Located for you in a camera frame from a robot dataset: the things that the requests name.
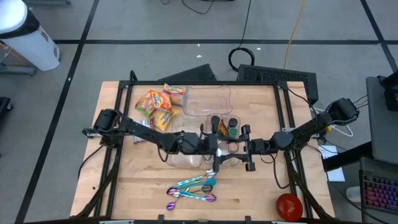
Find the floor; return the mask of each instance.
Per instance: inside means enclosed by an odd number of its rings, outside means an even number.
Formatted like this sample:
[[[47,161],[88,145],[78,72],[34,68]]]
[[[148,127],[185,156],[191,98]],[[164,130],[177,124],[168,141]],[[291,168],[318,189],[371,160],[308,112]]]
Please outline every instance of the floor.
[[[209,5],[185,1],[202,11]],[[34,77],[0,76],[0,96],[14,104],[0,129],[2,224],[15,222],[40,152],[44,156],[47,150],[24,220],[68,217],[87,142],[81,130],[91,124],[101,82],[127,79],[131,69],[139,80],[157,80],[204,63],[220,80],[236,79],[227,56],[242,37],[249,1],[216,2],[206,15],[178,0],[168,5],[160,0],[71,2],[30,6],[58,43],[60,66]],[[300,5],[295,0],[252,0],[245,35],[250,44],[243,47],[254,52],[256,65],[283,67]],[[287,67],[317,74],[318,107],[341,97],[358,99],[366,94],[366,77],[396,69],[397,7],[395,0],[307,0],[295,36],[302,41],[292,45]],[[250,60],[236,53],[233,62]],[[348,149],[369,141],[366,107],[351,129],[352,138],[331,132],[328,139]],[[339,190],[358,185],[358,165],[343,170],[346,182],[333,185]],[[336,216],[361,221],[360,212],[330,190]]]

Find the red ball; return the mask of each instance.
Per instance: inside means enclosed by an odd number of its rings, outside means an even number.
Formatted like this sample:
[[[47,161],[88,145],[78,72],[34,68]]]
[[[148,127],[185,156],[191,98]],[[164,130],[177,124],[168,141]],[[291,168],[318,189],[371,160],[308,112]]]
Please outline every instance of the red ball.
[[[303,215],[303,205],[299,198],[292,194],[283,194],[276,201],[280,217],[289,222],[297,221]]]

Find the black floor stripe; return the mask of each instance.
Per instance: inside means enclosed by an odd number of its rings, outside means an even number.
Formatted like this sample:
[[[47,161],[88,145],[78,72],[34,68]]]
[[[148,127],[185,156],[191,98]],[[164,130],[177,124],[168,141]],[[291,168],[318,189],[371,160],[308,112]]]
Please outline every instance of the black floor stripe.
[[[61,112],[62,112],[62,108],[63,105],[65,104],[65,100],[67,99],[67,95],[68,95],[68,91],[70,88],[70,84],[73,80],[73,76],[75,74],[79,59],[80,59],[80,55],[81,55],[81,51],[83,50],[83,46],[84,46],[84,41],[87,38],[88,35],[88,31],[90,30],[90,26],[91,23],[93,21],[94,15],[95,15],[95,11],[96,8],[98,6],[100,0],[94,0],[94,3],[91,7],[91,11],[90,14],[88,16],[87,22],[86,22],[86,26],[83,30],[83,33],[81,35],[81,39],[79,42],[79,45],[77,47],[75,56],[72,60],[72,64],[70,65],[70,69],[67,75],[67,79],[65,80],[65,84],[62,88],[62,92],[60,95],[60,98],[58,100],[58,104],[57,107],[55,109],[54,115],[52,117],[51,123],[50,123],[50,127],[49,130],[47,131],[47,135],[45,137],[44,143],[43,143],[43,147],[42,150],[40,152],[39,158],[37,159],[37,163],[35,166],[35,169],[33,171],[32,177],[30,178],[30,182],[29,185],[27,187],[26,193],[24,195],[24,199],[22,201],[21,207],[18,211],[17,214],[17,218],[15,220],[15,223],[23,223],[27,214],[27,211],[29,209],[29,205],[30,202],[32,200],[33,194],[35,192],[37,183],[39,181],[39,177],[40,177],[40,173],[42,172],[43,166],[44,166],[44,162],[45,159],[47,157],[47,154],[49,152],[50,149],[50,145],[52,142],[52,138],[54,137],[54,133],[55,133],[55,129],[57,128],[57,124],[58,121],[60,119],[61,116]]]
[[[376,23],[376,20],[373,17],[373,14],[371,12],[371,9],[369,8],[368,3],[366,0],[361,0],[361,4],[365,10],[366,15],[368,16],[368,19],[373,27],[374,33],[376,34],[377,39],[380,41],[381,48],[383,49],[384,54],[386,55],[387,61],[390,64],[390,67],[393,72],[396,72],[398,70],[396,61],[394,60],[394,57],[392,56],[390,49],[388,48],[383,35],[381,34],[381,31],[379,29],[379,26]]]
[[[391,44],[391,45],[397,45],[398,44],[398,40],[385,40],[384,43]]]
[[[78,44],[79,40],[54,40],[56,44]],[[85,44],[239,44],[239,39],[174,39],[174,40],[86,40]],[[289,40],[244,40],[244,44],[288,44]],[[293,40],[303,45],[375,45],[379,40]]]

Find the clear plastic container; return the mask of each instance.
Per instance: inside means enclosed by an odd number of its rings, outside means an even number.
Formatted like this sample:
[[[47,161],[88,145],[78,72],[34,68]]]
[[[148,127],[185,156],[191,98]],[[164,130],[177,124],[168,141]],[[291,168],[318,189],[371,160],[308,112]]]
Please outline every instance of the clear plastic container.
[[[205,119],[199,116],[177,115],[172,120],[172,132],[192,132],[200,135],[200,125],[205,124]],[[169,155],[167,164],[179,168],[198,169],[202,165],[202,156],[186,156],[182,153]]]
[[[183,111],[191,116],[226,114],[232,111],[231,89],[229,86],[187,87]]]
[[[210,115],[208,115],[207,119],[206,119],[206,128],[205,128],[206,133],[211,132],[211,118],[213,116],[218,116],[220,118],[220,125],[222,122],[226,126],[226,128],[228,130],[228,134],[231,138],[237,139],[239,137],[241,120],[239,119],[239,117],[237,117],[235,115],[231,115],[231,114],[210,114]],[[231,126],[229,126],[230,119],[234,120],[234,122],[231,122]],[[231,128],[234,128],[236,132],[231,134]],[[218,141],[218,149],[221,150],[222,155],[238,153],[239,152],[239,144],[237,144],[235,142],[231,142],[228,144],[226,141]],[[213,164],[213,156],[204,156],[203,162],[206,164]],[[231,158],[231,159],[228,159],[227,161],[224,161],[224,163],[222,163],[221,167],[236,166],[239,164],[239,162],[240,162],[239,159]]]

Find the white paper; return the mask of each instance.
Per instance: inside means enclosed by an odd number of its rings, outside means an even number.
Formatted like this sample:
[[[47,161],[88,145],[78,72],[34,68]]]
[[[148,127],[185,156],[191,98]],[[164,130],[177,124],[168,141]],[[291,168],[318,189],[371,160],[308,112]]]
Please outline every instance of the white paper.
[[[336,146],[319,146],[319,151],[322,153],[322,158],[327,159],[331,156],[337,155],[337,153],[332,153],[332,152],[337,152]],[[332,171],[328,172],[328,177],[329,181],[333,182],[344,182],[346,179],[344,178],[344,173],[343,173],[343,168],[338,168]]]

